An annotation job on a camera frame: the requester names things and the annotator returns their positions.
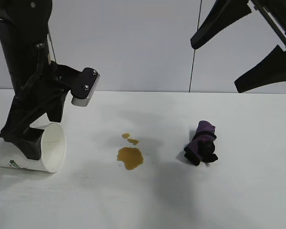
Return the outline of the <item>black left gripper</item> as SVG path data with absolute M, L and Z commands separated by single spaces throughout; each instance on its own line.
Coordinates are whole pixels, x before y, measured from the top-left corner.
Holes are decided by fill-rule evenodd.
M 44 130 L 29 126 L 44 114 L 49 121 L 60 123 L 68 90 L 59 81 L 58 64 L 51 62 L 49 71 L 36 81 L 25 98 L 13 98 L 1 137 L 7 142 L 17 138 L 16 146 L 27 159 L 40 160 Z

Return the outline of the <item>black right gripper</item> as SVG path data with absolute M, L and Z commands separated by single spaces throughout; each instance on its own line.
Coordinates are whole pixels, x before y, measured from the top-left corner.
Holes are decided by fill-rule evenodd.
M 286 0 L 253 0 L 252 3 L 286 47 Z M 199 49 L 220 31 L 251 12 L 247 0 L 216 0 L 190 39 L 191 47 Z M 237 78 L 234 84 L 239 93 L 244 93 L 281 82 L 286 82 L 286 51 L 277 45 L 260 63 Z

